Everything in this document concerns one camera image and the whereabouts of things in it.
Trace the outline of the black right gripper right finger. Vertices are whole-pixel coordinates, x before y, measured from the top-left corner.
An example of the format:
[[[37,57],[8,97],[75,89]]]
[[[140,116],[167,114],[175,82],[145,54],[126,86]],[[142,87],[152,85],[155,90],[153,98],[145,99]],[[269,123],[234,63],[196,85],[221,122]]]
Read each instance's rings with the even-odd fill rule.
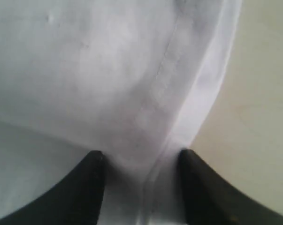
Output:
[[[223,179],[193,150],[181,150],[178,174],[189,225],[283,225],[283,216]]]

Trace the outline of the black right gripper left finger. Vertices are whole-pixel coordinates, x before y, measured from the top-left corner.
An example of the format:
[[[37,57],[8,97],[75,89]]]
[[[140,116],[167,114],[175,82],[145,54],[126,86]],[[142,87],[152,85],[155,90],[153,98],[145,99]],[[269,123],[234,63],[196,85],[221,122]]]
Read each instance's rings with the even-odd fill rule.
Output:
[[[1,218],[0,225],[95,225],[104,189],[105,156],[90,151],[54,187]]]

